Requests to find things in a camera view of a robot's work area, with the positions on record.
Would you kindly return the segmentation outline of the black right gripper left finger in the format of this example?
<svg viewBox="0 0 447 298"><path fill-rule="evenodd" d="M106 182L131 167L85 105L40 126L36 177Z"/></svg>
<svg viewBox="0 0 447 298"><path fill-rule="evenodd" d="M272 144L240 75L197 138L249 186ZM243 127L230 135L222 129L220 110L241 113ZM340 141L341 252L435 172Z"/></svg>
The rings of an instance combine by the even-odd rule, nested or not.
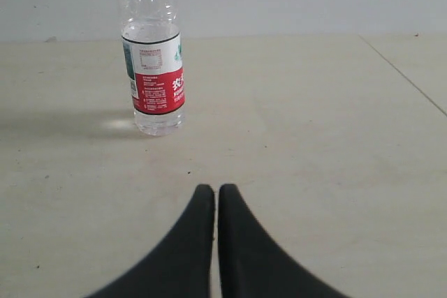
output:
<svg viewBox="0 0 447 298"><path fill-rule="evenodd" d="M91 297L210 297L215 196L206 184L166 236L136 265Z"/></svg>

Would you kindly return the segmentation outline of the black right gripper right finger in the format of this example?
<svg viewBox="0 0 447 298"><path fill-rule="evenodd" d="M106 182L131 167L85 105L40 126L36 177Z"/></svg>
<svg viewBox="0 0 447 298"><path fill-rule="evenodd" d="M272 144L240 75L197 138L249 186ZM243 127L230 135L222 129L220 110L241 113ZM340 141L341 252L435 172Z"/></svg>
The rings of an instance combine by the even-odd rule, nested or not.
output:
<svg viewBox="0 0 447 298"><path fill-rule="evenodd" d="M345 297L285 252L235 184L219 189L218 254L223 297Z"/></svg>

